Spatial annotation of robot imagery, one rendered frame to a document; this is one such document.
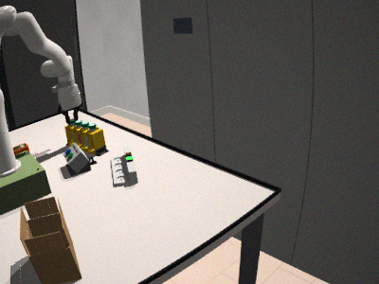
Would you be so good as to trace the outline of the grey button housing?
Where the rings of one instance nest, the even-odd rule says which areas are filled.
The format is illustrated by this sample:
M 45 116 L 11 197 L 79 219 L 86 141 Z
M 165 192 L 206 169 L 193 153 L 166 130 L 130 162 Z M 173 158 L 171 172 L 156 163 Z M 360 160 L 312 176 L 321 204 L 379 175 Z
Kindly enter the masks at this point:
M 91 166 L 97 164 L 93 157 L 84 156 L 82 149 L 74 143 L 64 154 L 66 167 L 71 176 L 91 170 Z M 91 162 L 92 159 L 92 162 Z M 89 163 L 88 163 L 89 162 Z M 90 166 L 91 165 L 91 166 Z M 81 170 L 81 171 L 80 171 Z

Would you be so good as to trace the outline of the orange handheld multimeter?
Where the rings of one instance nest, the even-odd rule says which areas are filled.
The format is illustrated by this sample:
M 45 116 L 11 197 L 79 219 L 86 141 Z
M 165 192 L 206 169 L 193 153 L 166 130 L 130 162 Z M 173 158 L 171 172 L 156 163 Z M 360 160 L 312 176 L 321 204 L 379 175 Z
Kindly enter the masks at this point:
M 13 147 L 14 154 L 18 154 L 18 153 L 23 152 L 23 151 L 29 151 L 29 147 L 26 143 L 21 144 L 21 145 L 16 146 L 16 147 Z

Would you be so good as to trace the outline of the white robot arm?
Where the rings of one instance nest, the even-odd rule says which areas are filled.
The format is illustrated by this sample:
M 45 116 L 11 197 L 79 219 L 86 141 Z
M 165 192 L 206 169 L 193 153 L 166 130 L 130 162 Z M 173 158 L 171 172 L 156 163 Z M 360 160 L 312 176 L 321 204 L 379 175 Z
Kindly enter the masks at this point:
M 17 13 L 12 6 L 1 7 L 0 45 L 3 36 L 18 34 L 29 51 L 51 60 L 42 64 L 41 73 L 46 78 L 58 77 L 58 84 L 52 87 L 53 93 L 57 93 L 59 88 L 75 84 L 71 56 L 66 56 L 58 45 L 47 39 L 33 15 L 30 12 Z M 20 167 L 21 162 L 15 159 L 11 145 L 5 117 L 4 95 L 0 90 L 0 177 L 9 176 Z

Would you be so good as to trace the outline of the brown cardboard box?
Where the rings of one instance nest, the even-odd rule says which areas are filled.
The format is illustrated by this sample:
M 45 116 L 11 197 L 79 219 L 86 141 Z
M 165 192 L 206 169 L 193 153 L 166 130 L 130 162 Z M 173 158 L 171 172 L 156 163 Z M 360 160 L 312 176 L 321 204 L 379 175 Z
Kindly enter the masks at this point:
M 60 212 L 55 197 L 25 203 L 28 221 L 21 207 L 20 240 L 42 284 L 82 278 L 59 199 L 58 204 Z

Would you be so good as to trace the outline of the black table edge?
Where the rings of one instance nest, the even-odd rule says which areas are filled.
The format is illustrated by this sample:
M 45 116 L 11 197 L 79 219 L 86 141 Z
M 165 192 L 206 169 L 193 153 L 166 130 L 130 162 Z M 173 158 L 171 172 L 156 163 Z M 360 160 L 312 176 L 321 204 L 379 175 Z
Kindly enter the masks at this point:
M 92 113 L 89 113 L 89 112 L 87 112 L 87 111 L 84 111 L 83 109 L 79 109 L 79 111 L 84 112 L 84 113 L 86 113 L 86 114 L 88 114 L 88 115 L 94 116 L 94 117 L 96 117 L 96 118 L 98 118 L 98 119 L 101 119 L 101 120 L 103 120 L 103 121 L 105 121 L 105 122 L 108 122 L 108 123 L 110 123 L 110 124 L 112 124 L 112 125 L 115 125 L 115 126 L 117 126 L 117 127 L 120 127 L 121 129 L 126 130 L 126 131 L 128 131 L 128 132 L 130 132 L 130 133 L 134 133 L 134 134 L 137 134 L 137 135 L 139 135 L 139 136 L 141 136 L 141 137 L 144 137 L 144 138 L 146 138 L 146 139 L 149 139 L 149 140 L 151 140 L 151 141 L 153 141 L 153 142 L 155 142 L 155 143 L 157 143 L 157 144 L 160 144 L 160 145 L 162 145 L 162 146 L 165 146 L 165 147 L 167 147 L 167 148 L 169 148 L 169 149 L 172 149 L 172 150 L 174 150 L 174 151 L 181 152 L 181 153 L 183 153 L 183 154 L 185 154 L 185 155 L 187 155 L 187 156 L 190 156 L 190 157 L 192 157 L 192 158 L 194 158 L 194 159 L 197 159 L 197 160 L 199 160 L 199 161 L 202 161 L 202 162 L 204 162 L 204 163 L 207 163 L 207 164 L 209 164 L 209 165 L 212 165 L 212 166 L 214 166 L 214 167 L 216 167 L 216 168 L 218 168 L 218 169 L 225 170 L 225 171 L 227 171 L 227 172 L 230 172 L 230 173 L 232 173 L 232 174 L 235 174 L 235 175 L 237 175 L 237 176 L 240 176 L 240 177 L 242 177 L 242 178 L 244 178 L 244 179 L 246 179 L 246 180 L 249 180 L 249 181 L 251 181 L 251 182 L 254 182 L 254 183 L 257 183 L 257 184 L 259 184 L 259 185 L 266 186 L 266 187 L 268 187 L 268 188 L 271 188 L 271 189 L 273 189 L 273 190 L 276 190 L 276 191 L 273 192 L 270 196 L 268 196 L 266 199 L 264 199 L 261 203 L 259 203 L 259 204 L 256 205 L 254 208 L 252 208 L 250 211 L 248 211 L 246 214 L 244 214 L 243 216 L 241 216 L 237 221 L 235 221 L 234 223 L 232 223 L 231 225 L 229 225 L 227 228 L 225 228 L 224 230 L 222 230 L 221 232 L 219 232 L 218 234 L 216 234 L 215 236 L 213 236 L 213 237 L 210 238 L 209 240 L 205 241 L 204 243 L 202 243 L 201 245 L 199 245 L 198 247 L 196 247 L 195 249 L 193 249 L 193 250 L 190 251 L 189 253 L 185 254 L 185 255 L 182 256 L 181 258 L 177 259 L 175 262 L 171 263 L 170 265 L 166 266 L 166 267 L 163 268 L 162 270 L 160 270 L 160 271 L 158 271 L 157 273 L 155 273 L 155 274 L 153 274 L 153 275 L 147 277 L 146 279 L 142 280 L 141 282 L 139 282 L 139 283 L 137 283 L 137 284 L 149 284 L 150 282 L 152 282 L 152 281 L 154 281 L 155 279 L 159 278 L 160 276 L 162 276 L 162 275 L 165 274 L 166 272 L 170 271 L 170 270 L 173 269 L 174 267 L 178 266 L 179 264 L 181 264 L 181 263 L 184 262 L 185 260 L 187 260 L 187 259 L 189 259 L 190 257 L 194 256 L 195 254 L 197 254 L 198 252 L 200 252 L 201 250 L 203 250 L 204 248 L 206 248 L 207 246 L 209 246 L 210 244 L 212 244 L 215 240 L 217 240 L 218 238 L 220 238 L 221 236 L 223 236 L 224 234 L 226 234 L 228 231 L 230 231 L 231 229 L 233 229 L 233 228 L 234 228 L 235 226 L 237 226 L 239 223 L 243 222 L 245 219 L 247 219 L 249 216 L 251 216 L 253 213 L 255 213 L 258 209 L 260 209 L 262 206 L 264 206 L 266 203 L 268 203 L 271 199 L 273 199 L 276 195 L 278 195 L 278 194 L 281 192 L 281 188 L 278 187 L 278 186 L 273 186 L 273 185 L 268 184 L 268 183 L 266 183 L 266 182 L 264 182 L 264 181 L 261 181 L 261 180 L 259 180 L 259 179 L 254 178 L 254 177 L 251 177 L 251 176 L 248 176 L 248 175 L 246 175 L 246 174 L 243 174 L 243 173 L 241 173 L 241 172 L 239 172 L 239 171 L 237 171 L 237 170 L 230 169 L 230 168 L 227 168 L 227 167 L 222 166 L 222 165 L 220 165 L 220 164 L 214 163 L 214 162 L 212 162 L 212 161 L 209 161 L 209 160 L 207 160 L 207 159 L 205 159 L 205 158 L 203 158 L 203 157 L 200 157 L 200 156 L 195 155 L 195 154 L 193 154 L 193 153 L 190 153 L 190 152 L 188 152 L 188 151 L 183 151 L 183 150 L 178 149 L 178 148 L 176 148 L 176 147 L 174 147 L 174 146 L 172 146 L 172 145 L 169 145 L 169 144 L 167 144 L 167 143 L 164 143 L 164 142 L 162 142 L 162 141 L 159 141 L 159 140 L 157 140 L 157 139 L 154 139 L 154 138 L 152 138 L 152 137 L 149 137 L 148 135 L 145 135 L 145 134 L 143 134 L 143 133 L 136 132 L 136 131 L 131 130 L 131 129 L 129 129 L 129 128 L 126 128 L 126 127 L 124 127 L 124 126 L 122 126 L 122 125 L 119 125 L 119 124 L 117 124 L 117 123 L 115 123 L 115 122 L 113 122 L 113 121 L 110 121 L 110 120 L 105 119 L 105 118 L 103 118 L 103 117 L 100 117 L 100 116 L 98 116 L 98 115 L 94 115 L 94 114 L 92 114 Z M 33 123 L 35 123 L 35 122 L 38 122 L 38 121 L 41 121 L 41 120 L 44 120 L 44 119 L 47 119 L 47 118 L 53 117 L 53 116 L 55 116 L 55 115 L 59 115 L 59 113 L 56 113 L 56 114 L 53 114 L 53 115 L 49 115 L 49 116 L 46 116 L 46 117 L 43 117 L 43 118 L 40 118 L 40 119 L 37 119 L 37 120 L 31 121 L 31 122 L 29 122 L 29 123 L 27 123 L 27 124 L 24 124 L 24 125 L 21 125 L 21 126 L 15 127 L 15 128 L 13 128 L 13 129 L 10 129 L 9 132 L 14 131 L 14 130 L 17 130 L 17 129 L 20 129 L 20 128 L 25 127 L 25 126 L 27 126 L 27 125 L 33 124 Z

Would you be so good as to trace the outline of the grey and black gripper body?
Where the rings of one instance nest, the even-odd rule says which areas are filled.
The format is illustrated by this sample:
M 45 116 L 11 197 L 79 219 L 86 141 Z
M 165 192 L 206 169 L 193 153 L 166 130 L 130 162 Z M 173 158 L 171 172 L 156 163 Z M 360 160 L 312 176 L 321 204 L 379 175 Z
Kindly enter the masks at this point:
M 62 110 L 67 111 L 81 105 L 81 97 L 77 84 L 58 89 L 58 101 Z

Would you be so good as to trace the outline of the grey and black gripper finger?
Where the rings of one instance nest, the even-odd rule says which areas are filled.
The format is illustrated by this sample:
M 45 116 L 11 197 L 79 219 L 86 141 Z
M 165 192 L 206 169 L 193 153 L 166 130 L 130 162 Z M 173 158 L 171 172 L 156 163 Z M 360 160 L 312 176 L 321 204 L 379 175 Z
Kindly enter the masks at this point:
M 82 103 L 80 106 L 73 108 L 73 111 L 74 111 L 73 116 L 74 116 L 74 118 L 76 118 L 76 121 L 79 119 L 78 112 L 79 112 L 79 109 L 81 106 L 82 106 Z
M 61 107 L 61 103 L 59 105 L 59 108 L 58 108 L 58 113 L 59 114 L 62 114 L 62 115 L 65 115 L 65 121 L 67 124 L 71 124 L 70 122 L 70 116 L 68 115 L 68 110 L 67 111 L 62 111 L 62 107 Z

